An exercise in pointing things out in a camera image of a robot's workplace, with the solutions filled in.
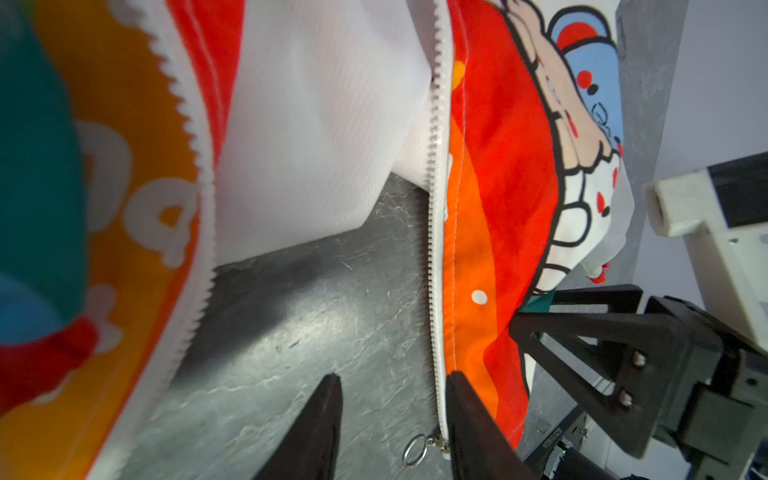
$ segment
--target black metal bracket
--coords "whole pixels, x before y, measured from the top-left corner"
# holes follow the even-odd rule
[[[567,439],[571,443],[579,443],[581,447],[581,429],[587,421],[584,409],[576,405],[564,419],[556,425],[549,435],[541,441],[536,449],[525,457],[525,464],[531,469],[537,478],[544,474],[549,455],[559,447],[561,439]]]
[[[709,359],[707,365],[713,369],[722,353],[719,337],[685,306],[654,297],[646,313],[636,314],[641,297],[642,290],[632,285],[566,290],[556,293],[555,304],[608,305],[608,313],[517,313],[509,325],[521,349],[625,452],[638,458],[667,420],[684,374],[694,376],[684,380],[690,388],[706,379],[696,376],[700,369],[691,363]],[[614,382],[614,391],[610,395],[597,391],[541,343],[541,333]],[[598,344],[580,337],[594,338]],[[682,396],[687,400],[689,394],[690,389]]]

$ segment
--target cartoon character face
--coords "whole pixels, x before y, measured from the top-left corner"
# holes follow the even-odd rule
[[[560,51],[544,33],[538,11],[524,0],[509,0],[506,16],[554,117],[565,171],[590,170],[599,160],[607,160],[613,150],[609,137],[593,121]]]
[[[527,0],[507,0],[499,9],[548,109],[555,157],[563,167],[554,233],[533,283],[539,294],[554,289],[611,224],[623,154],[618,56],[596,11],[561,10],[545,33],[541,15]]]
[[[596,11],[568,8],[553,17],[548,35],[570,67],[592,119],[623,156],[619,58],[605,20]]]

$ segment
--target red fabric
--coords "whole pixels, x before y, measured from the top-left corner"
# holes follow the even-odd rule
[[[216,166],[227,135],[227,118],[240,60],[245,3],[243,0],[167,0],[167,5],[203,92]]]
[[[559,202],[552,131],[498,10],[480,0],[451,0],[449,8],[455,59],[466,67],[464,88],[453,92],[451,115],[477,174],[495,265],[498,338],[483,360],[498,393],[496,422],[514,446],[528,395],[507,326],[548,245]]]
[[[81,317],[61,332],[20,346],[0,346],[0,416],[50,392],[91,356],[98,331]]]

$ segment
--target white plastic part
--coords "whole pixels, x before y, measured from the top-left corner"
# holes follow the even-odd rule
[[[707,312],[768,352],[768,223],[729,228],[707,169],[645,193],[656,234],[684,236]]]

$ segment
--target zipper pull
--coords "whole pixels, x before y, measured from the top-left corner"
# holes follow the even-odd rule
[[[421,450],[419,451],[419,454],[411,459],[408,460],[408,455],[419,443],[422,443]],[[450,447],[448,442],[442,439],[442,435],[439,433],[437,435],[430,435],[429,437],[427,435],[424,435],[423,433],[419,433],[417,436],[413,437],[410,442],[408,442],[408,446],[406,446],[406,450],[402,453],[402,464],[406,468],[412,468],[417,466],[419,463],[424,460],[424,457],[427,455],[427,450],[430,448],[439,449],[440,452],[444,457],[447,457],[450,453]]]

